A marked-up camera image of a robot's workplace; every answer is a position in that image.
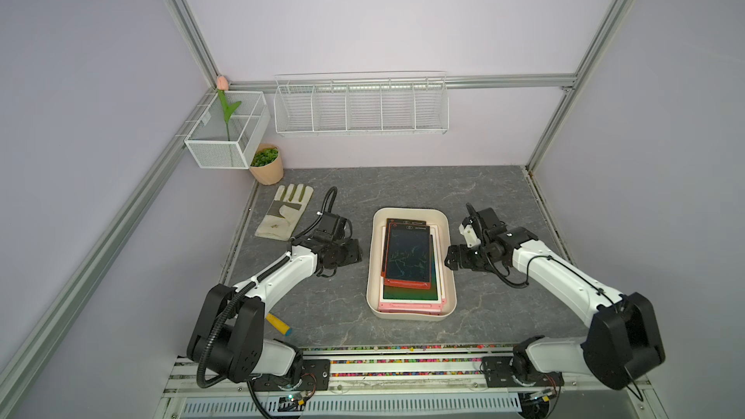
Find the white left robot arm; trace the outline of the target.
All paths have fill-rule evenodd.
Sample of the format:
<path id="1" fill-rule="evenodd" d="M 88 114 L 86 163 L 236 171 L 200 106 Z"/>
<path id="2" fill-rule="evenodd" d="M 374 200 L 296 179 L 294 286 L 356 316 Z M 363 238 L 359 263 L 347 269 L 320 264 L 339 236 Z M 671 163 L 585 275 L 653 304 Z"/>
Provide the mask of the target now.
<path id="1" fill-rule="evenodd" d="M 197 364 L 197 385 L 207 389 L 224 380 L 248 383 L 256 376 L 297 385 L 303 355 L 289 343 L 265 337 L 266 316 L 305 279 L 325 277 L 326 270 L 335 275 L 340 267 L 361 260 L 359 240 L 314 232 L 253 277 L 233 286 L 215 285 L 187 345 L 188 359 Z"/>

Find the cream plastic storage tray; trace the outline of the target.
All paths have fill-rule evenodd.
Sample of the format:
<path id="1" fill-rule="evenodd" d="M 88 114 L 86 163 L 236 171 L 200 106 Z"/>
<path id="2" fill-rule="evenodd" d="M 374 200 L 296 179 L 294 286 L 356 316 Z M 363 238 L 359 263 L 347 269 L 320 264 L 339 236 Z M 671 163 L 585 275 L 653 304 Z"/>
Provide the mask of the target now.
<path id="1" fill-rule="evenodd" d="M 437 209 L 383 208 L 372 220 L 367 302 L 379 318 L 440 321 L 457 306 L 444 265 L 449 223 Z"/>

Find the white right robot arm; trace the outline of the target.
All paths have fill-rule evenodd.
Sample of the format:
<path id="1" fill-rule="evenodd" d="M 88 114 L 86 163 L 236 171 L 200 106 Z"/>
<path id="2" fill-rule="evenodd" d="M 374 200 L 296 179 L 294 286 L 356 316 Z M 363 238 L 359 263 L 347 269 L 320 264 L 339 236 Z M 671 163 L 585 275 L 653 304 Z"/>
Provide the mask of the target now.
<path id="1" fill-rule="evenodd" d="M 462 227 L 465 244 L 450 246 L 445 258 L 453 271 L 468 269 L 499 275 L 508 286 L 537 283 L 586 326 L 580 338 L 535 336 L 515 345 L 515 380 L 531 384 L 541 374 L 593 376 L 612 390 L 623 390 L 665 363 L 665 349 L 652 303 L 639 293 L 624 294 L 568 263 L 535 234 L 516 228 L 488 236 Z M 504 264 L 523 275 L 520 282 L 499 274 Z"/>

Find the small red writing tablet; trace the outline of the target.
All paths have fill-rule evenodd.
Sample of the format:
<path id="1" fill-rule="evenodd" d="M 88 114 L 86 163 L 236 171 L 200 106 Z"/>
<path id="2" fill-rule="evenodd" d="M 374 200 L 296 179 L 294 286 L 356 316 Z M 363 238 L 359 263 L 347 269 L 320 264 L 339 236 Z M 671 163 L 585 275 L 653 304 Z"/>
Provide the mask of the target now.
<path id="1" fill-rule="evenodd" d="M 386 220 L 381 276 L 387 286 L 430 290 L 433 252 L 430 226 L 421 220 Z"/>

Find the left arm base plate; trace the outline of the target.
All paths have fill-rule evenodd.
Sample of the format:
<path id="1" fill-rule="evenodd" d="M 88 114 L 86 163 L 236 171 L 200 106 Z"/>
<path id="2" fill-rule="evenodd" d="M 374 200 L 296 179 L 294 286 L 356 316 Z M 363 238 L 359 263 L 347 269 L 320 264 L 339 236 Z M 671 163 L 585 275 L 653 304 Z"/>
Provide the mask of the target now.
<path id="1" fill-rule="evenodd" d="M 256 392 L 327 391 L 331 379 L 329 359 L 307 359 L 291 368 L 287 376 L 262 374 L 252 380 Z"/>

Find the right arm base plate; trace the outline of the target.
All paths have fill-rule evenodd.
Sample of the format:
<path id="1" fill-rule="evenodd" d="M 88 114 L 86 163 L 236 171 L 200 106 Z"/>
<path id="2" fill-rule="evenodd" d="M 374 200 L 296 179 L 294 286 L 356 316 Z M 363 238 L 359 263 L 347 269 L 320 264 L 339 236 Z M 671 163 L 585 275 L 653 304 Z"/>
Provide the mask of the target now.
<path id="1" fill-rule="evenodd" d="M 565 385 L 558 372 L 538 372 L 532 366 L 516 361 L 512 355 L 485 356 L 479 370 L 489 388 L 559 388 Z"/>

